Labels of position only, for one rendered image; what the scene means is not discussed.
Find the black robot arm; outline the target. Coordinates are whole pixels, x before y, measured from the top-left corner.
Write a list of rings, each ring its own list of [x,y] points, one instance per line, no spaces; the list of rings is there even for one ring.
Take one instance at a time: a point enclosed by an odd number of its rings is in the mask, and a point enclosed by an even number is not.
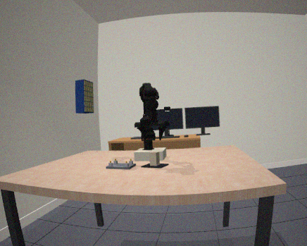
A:
[[[154,122],[154,117],[149,113],[148,116],[145,115],[146,111],[156,111],[158,108],[158,102],[156,99],[159,98],[158,91],[156,90],[155,87],[151,86],[151,83],[143,83],[142,86],[139,88],[139,96],[141,97],[141,100],[143,101],[144,105],[144,114],[143,118],[140,119],[141,126],[143,125],[150,125],[151,123]],[[142,137],[142,142],[144,141],[144,149],[143,150],[152,150],[153,148],[153,143],[152,140],[155,139],[155,132],[154,129],[151,126],[145,126],[146,128],[146,139],[150,140],[143,140]],[[153,139],[151,139],[153,138]]]

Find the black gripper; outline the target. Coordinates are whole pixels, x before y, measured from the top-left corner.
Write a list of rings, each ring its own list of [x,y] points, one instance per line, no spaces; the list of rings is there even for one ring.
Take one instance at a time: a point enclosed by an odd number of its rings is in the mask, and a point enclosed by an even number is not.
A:
[[[161,140],[163,133],[165,131],[165,129],[167,128],[167,126],[170,126],[169,121],[157,121],[157,117],[156,115],[158,115],[158,113],[156,113],[156,111],[146,111],[145,115],[148,116],[149,113],[151,113],[151,115],[153,115],[154,117],[154,122],[155,125],[159,125],[160,127],[158,127],[159,129],[159,140]],[[150,125],[143,125],[141,126],[140,122],[137,122],[134,124],[134,127],[137,128],[138,130],[140,130],[142,137],[144,138],[144,140],[146,140],[146,128],[145,126],[153,126],[154,124],[151,123]]]

